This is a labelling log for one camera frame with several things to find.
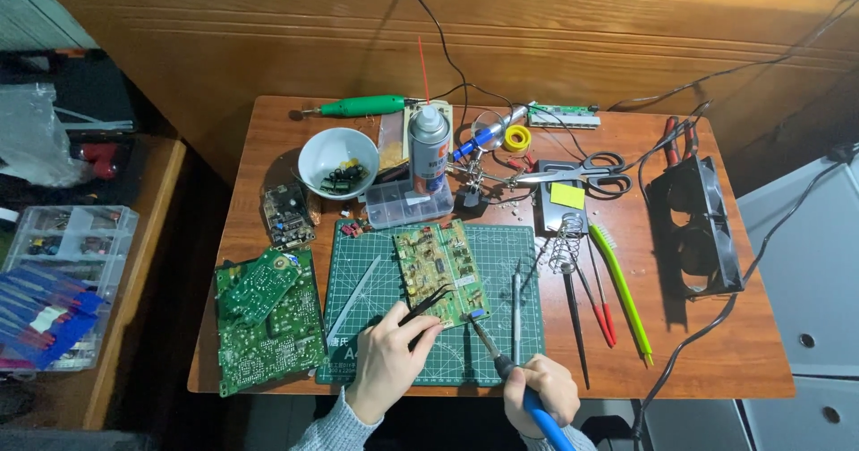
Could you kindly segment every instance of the yellow solder spool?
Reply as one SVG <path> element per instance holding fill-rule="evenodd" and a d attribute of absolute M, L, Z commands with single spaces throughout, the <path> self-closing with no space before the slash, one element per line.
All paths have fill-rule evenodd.
<path fill-rule="evenodd" d="M 504 132 L 504 148 L 520 153 L 531 145 L 531 132 L 523 125 L 511 125 Z"/>

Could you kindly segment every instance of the spray can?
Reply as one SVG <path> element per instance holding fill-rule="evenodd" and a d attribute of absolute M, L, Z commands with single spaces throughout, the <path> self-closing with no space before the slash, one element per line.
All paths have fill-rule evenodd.
<path fill-rule="evenodd" d="M 433 195 L 444 186 L 450 125 L 432 105 L 409 121 L 409 171 L 415 193 Z"/>

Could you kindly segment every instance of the blue label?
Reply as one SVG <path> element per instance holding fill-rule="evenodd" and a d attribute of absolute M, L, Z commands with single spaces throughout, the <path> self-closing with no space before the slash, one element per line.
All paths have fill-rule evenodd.
<path fill-rule="evenodd" d="M 444 184 L 444 173 L 433 179 L 427 179 L 427 190 L 439 191 Z"/>

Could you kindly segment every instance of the cooling fan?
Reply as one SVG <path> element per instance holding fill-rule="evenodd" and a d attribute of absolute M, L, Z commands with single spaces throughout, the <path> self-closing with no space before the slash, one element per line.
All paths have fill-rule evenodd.
<path fill-rule="evenodd" d="M 663 281 L 688 297 L 742 291 L 713 158 L 693 156 L 669 168 L 648 196 Z"/>

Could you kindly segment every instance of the cutting mat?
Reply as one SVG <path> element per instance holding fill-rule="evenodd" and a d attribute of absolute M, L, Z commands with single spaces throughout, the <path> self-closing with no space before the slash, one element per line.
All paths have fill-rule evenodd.
<path fill-rule="evenodd" d="M 424 227 L 424 224 L 397 226 L 352 238 L 340 231 L 341 226 L 351 222 L 352 220 L 339 220 L 334 234 L 325 305 L 326 328 L 330 328 L 337 319 L 373 259 L 378 255 L 381 255 L 382 259 L 349 311 L 349 316 L 338 334 L 333 336 L 332 345 L 328 348 L 329 362 L 319 368 L 316 374 L 316 381 L 320 384 L 350 382 L 355 378 L 359 332 L 365 329 L 371 320 L 384 315 L 397 300 L 404 300 L 405 284 L 394 253 L 392 236 Z M 527 359 L 531 354 L 545 353 L 537 275 L 534 273 L 530 278 L 527 276 L 536 256 L 533 228 L 466 224 L 466 236 L 478 265 L 480 280 L 489 297 L 489 304 L 494 310 L 491 317 L 480 320 L 486 333 L 492 337 L 501 352 L 511 354 L 511 278 L 516 262 L 522 258 L 524 286 L 521 291 L 521 355 L 523 359 Z M 415 379 L 415 385 L 418 386 L 495 386 L 500 382 L 489 352 L 470 325 L 461 325 L 442 332 L 435 339 L 424 371 Z"/>

